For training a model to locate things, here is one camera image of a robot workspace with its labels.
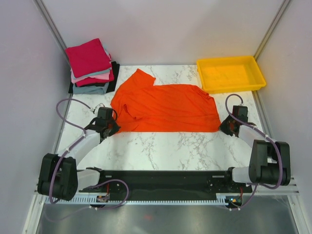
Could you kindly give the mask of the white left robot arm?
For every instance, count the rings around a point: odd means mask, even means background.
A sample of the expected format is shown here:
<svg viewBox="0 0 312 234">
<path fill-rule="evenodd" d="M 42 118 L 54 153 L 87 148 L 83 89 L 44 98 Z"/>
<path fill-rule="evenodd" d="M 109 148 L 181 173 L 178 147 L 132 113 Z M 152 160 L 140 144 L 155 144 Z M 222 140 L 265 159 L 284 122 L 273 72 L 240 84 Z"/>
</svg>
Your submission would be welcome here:
<svg viewBox="0 0 312 234">
<path fill-rule="evenodd" d="M 100 107 L 97 116 L 82 128 L 82 135 L 56 154 L 47 153 L 41 163 L 37 192 L 46 195 L 51 204 L 71 200 L 82 185 L 90 185 L 101 192 L 107 186 L 106 178 L 94 169 L 78 171 L 77 165 L 106 138 L 120 130 L 117 112 Z"/>
</svg>

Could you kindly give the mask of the yellow plastic tray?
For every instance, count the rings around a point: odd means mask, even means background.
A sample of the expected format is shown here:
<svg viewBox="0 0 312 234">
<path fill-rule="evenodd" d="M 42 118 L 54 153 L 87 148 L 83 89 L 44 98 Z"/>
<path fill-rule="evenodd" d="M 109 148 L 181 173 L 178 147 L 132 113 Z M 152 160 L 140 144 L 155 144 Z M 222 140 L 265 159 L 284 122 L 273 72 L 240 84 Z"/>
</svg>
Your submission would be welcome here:
<svg viewBox="0 0 312 234">
<path fill-rule="evenodd" d="M 196 65 L 209 94 L 258 91 L 267 84 L 253 56 L 199 59 Z"/>
</svg>

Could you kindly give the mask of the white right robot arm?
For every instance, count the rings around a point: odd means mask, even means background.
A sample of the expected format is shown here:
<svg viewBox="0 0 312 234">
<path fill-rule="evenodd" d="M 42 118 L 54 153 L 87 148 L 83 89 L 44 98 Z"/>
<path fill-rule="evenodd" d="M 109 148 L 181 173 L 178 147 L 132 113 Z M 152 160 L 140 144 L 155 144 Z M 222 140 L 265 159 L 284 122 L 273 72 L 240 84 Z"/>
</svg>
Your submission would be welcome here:
<svg viewBox="0 0 312 234">
<path fill-rule="evenodd" d="M 219 126 L 226 135 L 235 136 L 251 148 L 249 166 L 229 168 L 230 176 L 223 179 L 229 192 L 236 191 L 241 183 L 260 184 L 269 187 L 287 186 L 291 180 L 290 146 L 286 142 L 268 140 L 258 133 L 257 127 L 248 122 L 248 108 L 233 106 L 232 113 Z"/>
</svg>

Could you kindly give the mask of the orange t shirt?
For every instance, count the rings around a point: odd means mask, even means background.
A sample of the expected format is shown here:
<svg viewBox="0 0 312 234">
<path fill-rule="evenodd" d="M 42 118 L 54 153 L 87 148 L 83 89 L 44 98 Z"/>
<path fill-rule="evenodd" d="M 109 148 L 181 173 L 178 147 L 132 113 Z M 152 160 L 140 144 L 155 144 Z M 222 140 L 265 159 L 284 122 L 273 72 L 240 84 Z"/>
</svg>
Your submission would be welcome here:
<svg viewBox="0 0 312 234">
<path fill-rule="evenodd" d="M 212 96 L 195 85 L 155 81 L 137 69 L 117 89 L 111 106 L 122 132 L 218 131 L 221 121 Z"/>
</svg>

